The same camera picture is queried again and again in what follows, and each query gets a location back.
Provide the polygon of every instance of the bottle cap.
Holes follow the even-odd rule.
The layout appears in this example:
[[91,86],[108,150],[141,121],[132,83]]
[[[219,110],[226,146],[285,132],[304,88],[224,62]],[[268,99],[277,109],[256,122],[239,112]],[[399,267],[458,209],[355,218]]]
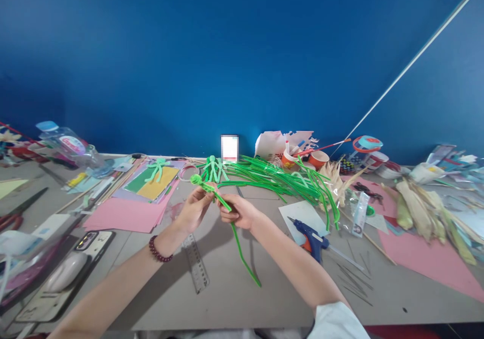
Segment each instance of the bottle cap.
[[36,124],[36,127],[43,132],[54,131],[59,128],[59,126],[53,121],[43,121]]

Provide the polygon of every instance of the ruler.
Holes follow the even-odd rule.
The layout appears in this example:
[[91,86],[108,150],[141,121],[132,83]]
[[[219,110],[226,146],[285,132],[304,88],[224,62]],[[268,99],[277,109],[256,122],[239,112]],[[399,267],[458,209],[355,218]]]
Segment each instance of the ruler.
[[210,283],[207,271],[203,265],[202,256],[198,250],[193,234],[189,235],[182,243],[183,250],[187,254],[190,273],[192,274],[193,285],[197,295],[201,293]]

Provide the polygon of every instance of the water bottle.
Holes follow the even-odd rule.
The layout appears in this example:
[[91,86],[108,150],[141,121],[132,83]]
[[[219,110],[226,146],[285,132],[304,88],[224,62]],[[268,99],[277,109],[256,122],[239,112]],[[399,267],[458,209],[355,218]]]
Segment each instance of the water bottle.
[[113,172],[93,145],[82,140],[68,127],[59,127],[53,121],[36,124],[42,133],[39,137],[48,142],[55,150],[73,160],[79,167],[91,168],[94,178],[102,178]]

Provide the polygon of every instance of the computer mouse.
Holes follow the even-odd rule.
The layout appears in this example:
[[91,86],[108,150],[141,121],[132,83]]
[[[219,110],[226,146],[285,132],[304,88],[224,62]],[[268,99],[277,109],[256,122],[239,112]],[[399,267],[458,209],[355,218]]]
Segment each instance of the computer mouse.
[[72,253],[50,275],[45,285],[44,292],[59,293],[69,286],[81,272],[87,262],[88,255],[82,252]]

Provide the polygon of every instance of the orange cup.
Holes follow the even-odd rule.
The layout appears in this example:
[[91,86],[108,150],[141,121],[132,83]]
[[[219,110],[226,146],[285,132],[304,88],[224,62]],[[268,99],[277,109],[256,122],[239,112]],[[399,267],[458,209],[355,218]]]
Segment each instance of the orange cup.
[[329,156],[322,151],[312,152],[308,162],[313,164],[316,170],[319,170],[323,165],[329,162]]

